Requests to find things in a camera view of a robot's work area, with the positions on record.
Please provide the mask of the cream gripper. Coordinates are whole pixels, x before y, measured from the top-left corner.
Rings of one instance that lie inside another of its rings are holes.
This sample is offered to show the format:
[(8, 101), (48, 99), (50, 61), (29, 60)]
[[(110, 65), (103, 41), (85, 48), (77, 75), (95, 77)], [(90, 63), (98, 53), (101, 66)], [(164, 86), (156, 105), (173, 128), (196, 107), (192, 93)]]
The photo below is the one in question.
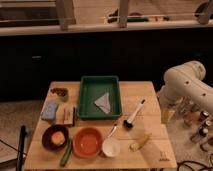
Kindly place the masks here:
[(176, 95), (168, 95), (163, 92), (157, 93), (158, 102), (161, 109), (161, 122), (167, 124), (175, 113), (179, 97)]

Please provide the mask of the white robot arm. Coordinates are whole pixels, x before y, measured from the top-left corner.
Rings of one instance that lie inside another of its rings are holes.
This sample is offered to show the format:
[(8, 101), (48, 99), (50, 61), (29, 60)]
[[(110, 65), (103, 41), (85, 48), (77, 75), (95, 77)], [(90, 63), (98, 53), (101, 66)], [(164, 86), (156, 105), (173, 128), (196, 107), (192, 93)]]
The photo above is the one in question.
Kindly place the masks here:
[(199, 61), (174, 66), (164, 73), (164, 85), (157, 93), (163, 124), (169, 121), (182, 98), (213, 115), (213, 87), (203, 82), (205, 75), (206, 69)]

